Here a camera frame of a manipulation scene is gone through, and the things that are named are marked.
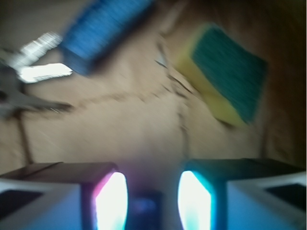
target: blue sponge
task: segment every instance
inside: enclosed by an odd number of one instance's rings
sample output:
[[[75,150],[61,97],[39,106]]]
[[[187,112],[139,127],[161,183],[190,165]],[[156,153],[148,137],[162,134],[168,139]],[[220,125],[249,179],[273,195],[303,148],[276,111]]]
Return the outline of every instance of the blue sponge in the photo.
[[[76,20],[60,48],[64,64],[81,75],[88,75],[141,19],[154,0],[96,0]]]

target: brown floor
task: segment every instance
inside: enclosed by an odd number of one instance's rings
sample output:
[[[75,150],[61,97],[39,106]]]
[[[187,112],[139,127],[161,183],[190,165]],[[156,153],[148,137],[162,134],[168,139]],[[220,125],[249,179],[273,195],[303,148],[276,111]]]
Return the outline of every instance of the brown floor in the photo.
[[[18,48],[47,31],[63,33],[87,2],[8,1],[0,11],[0,42]],[[265,155],[306,167],[306,2],[290,2],[192,1],[166,40],[172,61],[190,33],[209,20],[267,60],[268,84],[254,124],[227,127],[212,117],[197,92],[179,88],[182,96],[173,90],[155,62],[157,31],[171,6],[158,1],[154,14],[90,78],[74,73],[26,86],[28,94],[75,106],[70,113],[23,113],[33,160],[116,162],[131,189],[165,193],[165,229],[180,228],[176,186],[186,158]],[[39,63],[57,61],[60,53],[52,50]],[[2,121],[0,131],[4,173],[25,164],[24,148],[14,118]]]

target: glowing light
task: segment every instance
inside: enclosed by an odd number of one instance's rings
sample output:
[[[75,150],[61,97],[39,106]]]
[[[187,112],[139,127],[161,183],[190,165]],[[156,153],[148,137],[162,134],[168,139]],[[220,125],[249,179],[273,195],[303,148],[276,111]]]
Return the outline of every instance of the glowing light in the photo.
[[[178,209],[184,230],[209,230],[212,194],[209,183],[198,173],[185,171],[178,186]]]
[[[126,177],[119,172],[111,175],[95,198],[98,230],[123,230],[128,209]]]

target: sponge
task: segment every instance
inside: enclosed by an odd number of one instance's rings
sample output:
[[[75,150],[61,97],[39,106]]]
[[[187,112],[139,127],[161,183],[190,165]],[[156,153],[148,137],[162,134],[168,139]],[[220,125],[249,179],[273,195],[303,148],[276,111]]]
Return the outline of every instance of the sponge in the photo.
[[[76,20],[60,44],[64,64],[88,75],[98,59],[145,16],[154,0],[95,0]]]
[[[267,63],[206,24],[180,52],[175,68],[198,90],[212,115],[243,127],[253,121]]]

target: metal key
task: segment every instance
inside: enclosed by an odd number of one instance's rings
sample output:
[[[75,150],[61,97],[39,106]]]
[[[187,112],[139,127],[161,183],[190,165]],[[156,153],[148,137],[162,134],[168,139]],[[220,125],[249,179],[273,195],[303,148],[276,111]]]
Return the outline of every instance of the metal key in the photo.
[[[20,92],[21,82],[14,69],[0,64],[0,118],[7,118],[16,111],[49,109],[65,111],[72,106],[67,103],[50,102]]]

